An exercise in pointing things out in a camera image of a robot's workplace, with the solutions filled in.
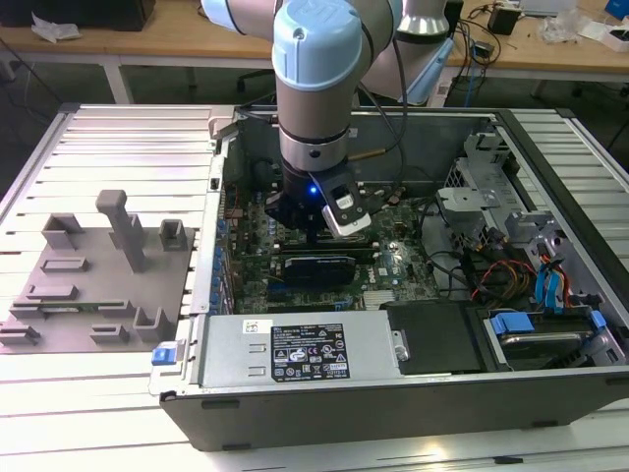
blue latch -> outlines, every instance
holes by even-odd
[[[177,364],[176,347],[156,347],[153,349],[153,357],[150,363],[153,366],[174,366]]]
[[[592,317],[594,326],[596,326],[597,329],[603,329],[604,327],[607,326],[607,322],[605,321],[604,316],[599,310],[592,310],[592,312],[590,313],[590,316]]]
[[[505,332],[531,332],[535,331],[529,315],[525,312],[499,313],[491,320],[491,326],[496,334]]]

electronic device on desk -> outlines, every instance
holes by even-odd
[[[600,40],[609,49],[616,52],[629,51],[629,29],[616,28],[606,32]]]
[[[605,6],[605,11],[618,20],[623,20],[629,16],[628,0],[609,0]]]
[[[494,34],[509,35],[518,23],[522,9],[510,4],[497,4],[491,10],[487,28]]]
[[[3,27],[29,27],[31,13],[46,22],[79,27],[140,31],[153,12],[155,0],[3,0]]]
[[[520,8],[528,17],[556,17],[559,12],[577,8],[577,0],[520,0]]]

metal bracket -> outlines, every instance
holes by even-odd
[[[411,352],[409,351],[404,331],[391,331],[391,338],[393,339],[393,348],[395,349],[397,360],[400,362],[408,361],[411,358]]]
[[[513,211],[507,216],[504,225],[511,242],[529,243],[552,222],[550,211],[531,211],[528,213]]]

white paper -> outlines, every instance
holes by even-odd
[[[612,28],[611,25],[589,21],[579,30],[579,34],[594,41],[601,41],[602,37],[610,32]]]
[[[82,35],[79,28],[73,24],[57,25],[56,23],[48,23],[38,18],[35,13],[31,13],[34,25],[30,27],[32,32],[43,37],[47,41],[56,43],[63,39],[76,39]]]

blue cable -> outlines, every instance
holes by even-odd
[[[468,85],[468,92],[465,94],[465,103],[463,104],[463,106],[465,106],[466,108],[469,108],[470,106],[470,99],[472,98],[472,90],[474,89],[474,80],[475,80],[475,76],[474,76],[474,69],[476,66],[476,50],[475,50],[475,42],[470,38],[470,36],[468,35],[468,44],[470,46],[470,50],[472,51],[472,68],[470,69],[470,84]]]

